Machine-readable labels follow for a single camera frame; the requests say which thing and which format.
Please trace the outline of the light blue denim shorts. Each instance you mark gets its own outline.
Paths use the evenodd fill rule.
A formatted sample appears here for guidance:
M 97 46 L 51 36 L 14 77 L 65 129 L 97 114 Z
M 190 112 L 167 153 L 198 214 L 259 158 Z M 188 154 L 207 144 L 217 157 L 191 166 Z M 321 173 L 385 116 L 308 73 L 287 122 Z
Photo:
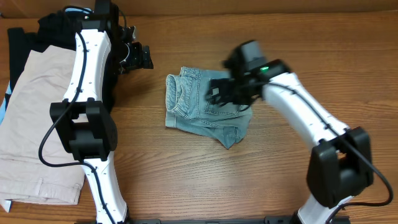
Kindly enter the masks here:
M 252 109 L 228 103 L 212 105 L 205 99 L 213 79 L 228 78 L 228 72 L 182 67 L 165 80 L 165 126 L 219 140 L 225 148 L 247 134 Z

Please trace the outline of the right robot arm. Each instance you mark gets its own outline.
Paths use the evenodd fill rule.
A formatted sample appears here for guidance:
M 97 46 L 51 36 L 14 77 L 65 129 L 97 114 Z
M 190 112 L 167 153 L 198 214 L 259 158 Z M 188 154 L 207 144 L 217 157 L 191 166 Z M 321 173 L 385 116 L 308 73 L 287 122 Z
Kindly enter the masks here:
M 326 223 L 338 206 L 373 184 L 371 169 L 350 151 L 354 147 L 371 159 L 367 132 L 360 127 L 351 129 L 327 112 L 283 61 L 252 69 L 233 62 L 226 66 L 230 75 L 210 80 L 208 102 L 245 106 L 259 96 L 284 115 L 310 150 L 307 185 L 311 195 L 293 215 L 292 223 Z

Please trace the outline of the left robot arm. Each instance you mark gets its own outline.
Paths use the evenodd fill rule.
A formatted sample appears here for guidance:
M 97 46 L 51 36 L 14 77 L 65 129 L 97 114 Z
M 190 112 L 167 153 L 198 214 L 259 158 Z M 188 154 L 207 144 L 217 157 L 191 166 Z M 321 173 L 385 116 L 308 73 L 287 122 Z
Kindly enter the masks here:
M 95 223 L 130 223 L 121 194 L 114 152 L 118 130 L 110 115 L 114 82 L 119 75 L 154 67 L 147 46 L 136 41 L 135 27 L 119 19 L 80 21 L 76 31 L 76 57 L 63 100 L 50 105 L 53 124 L 64 150 L 85 173 L 95 202 Z

